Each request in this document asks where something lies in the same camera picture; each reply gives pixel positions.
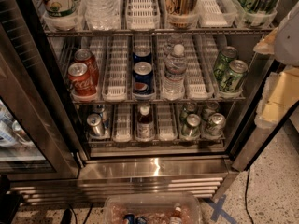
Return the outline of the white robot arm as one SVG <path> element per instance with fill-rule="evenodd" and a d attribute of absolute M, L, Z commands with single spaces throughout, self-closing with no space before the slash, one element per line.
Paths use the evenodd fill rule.
<path fill-rule="evenodd" d="M 299 2 L 253 50 L 273 55 L 276 61 L 286 65 L 279 74 L 270 74 L 258 104 L 254 122 L 261 129 L 270 129 L 299 100 Z"/>

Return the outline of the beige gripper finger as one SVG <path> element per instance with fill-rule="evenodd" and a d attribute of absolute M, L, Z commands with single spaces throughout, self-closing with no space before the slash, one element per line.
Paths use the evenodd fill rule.
<path fill-rule="evenodd" d="M 262 55 L 273 55 L 277 32 L 278 28 L 272 30 L 267 36 L 265 36 L 255 45 L 253 50 Z"/>
<path fill-rule="evenodd" d="M 282 120 L 299 100 L 299 67 L 287 66 L 282 72 L 271 72 L 258 103 L 255 124 L 270 129 Z"/>

